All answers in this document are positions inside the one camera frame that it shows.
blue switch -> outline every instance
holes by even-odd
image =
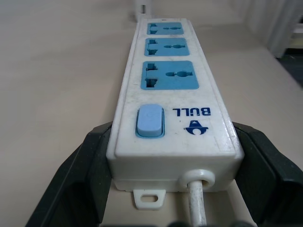
[[[160,105],[146,104],[139,109],[136,134],[139,137],[158,138],[164,134],[164,113]]]

wall outlet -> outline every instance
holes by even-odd
[[[179,22],[149,23],[147,25],[148,35],[182,35],[183,28]]]
[[[144,90],[197,89],[199,84],[190,61],[146,61],[141,88]]]
[[[189,55],[185,38],[155,38],[145,40],[145,56]]]

power strip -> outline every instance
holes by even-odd
[[[159,209],[166,192],[187,192],[192,181],[225,190],[243,157],[190,21],[142,19],[107,148],[117,189],[133,191],[139,209]]]

desk surface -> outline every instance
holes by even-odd
[[[160,17],[194,25],[233,121],[263,131],[303,169],[302,91],[221,0],[154,1]],[[125,0],[0,3],[0,226],[23,226],[60,164],[113,120],[135,31]],[[235,185],[205,195],[209,223],[251,217]],[[188,220],[185,194],[138,211],[112,186],[104,223]]]

